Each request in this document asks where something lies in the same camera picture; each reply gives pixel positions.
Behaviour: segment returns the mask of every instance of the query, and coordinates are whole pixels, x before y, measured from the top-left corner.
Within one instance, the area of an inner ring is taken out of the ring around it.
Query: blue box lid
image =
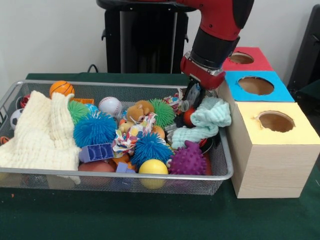
[[[274,71],[227,71],[225,80],[239,102],[294,102]]]

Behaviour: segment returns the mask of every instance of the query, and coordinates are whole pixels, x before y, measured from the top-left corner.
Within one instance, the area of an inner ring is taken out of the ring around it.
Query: yellow box lid
[[[236,103],[253,145],[320,145],[296,102]]]

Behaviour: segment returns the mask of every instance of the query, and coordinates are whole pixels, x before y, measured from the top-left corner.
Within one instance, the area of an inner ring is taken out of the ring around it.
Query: white wall
[[[287,82],[312,7],[319,0],[255,0],[239,46],[258,46]],[[189,14],[190,50],[200,23]],[[104,10],[95,0],[0,0],[0,95],[28,73],[85,72],[106,67]]]

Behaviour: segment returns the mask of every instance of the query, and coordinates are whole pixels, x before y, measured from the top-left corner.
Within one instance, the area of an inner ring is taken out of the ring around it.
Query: black cable
[[[92,69],[92,67],[94,67],[94,70],[95,70],[96,73],[99,72],[97,66],[94,65],[94,64],[91,64],[90,67],[88,68],[88,71],[86,71],[86,72],[87,72],[87,73],[90,73],[90,70]]]

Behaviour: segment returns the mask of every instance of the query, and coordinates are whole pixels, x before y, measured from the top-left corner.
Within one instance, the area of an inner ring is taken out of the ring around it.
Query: cream knit cloth
[[[73,138],[68,102],[74,95],[52,99],[33,91],[18,120],[14,137],[0,146],[0,167],[77,171],[80,148]],[[80,183],[77,176],[61,176]]]

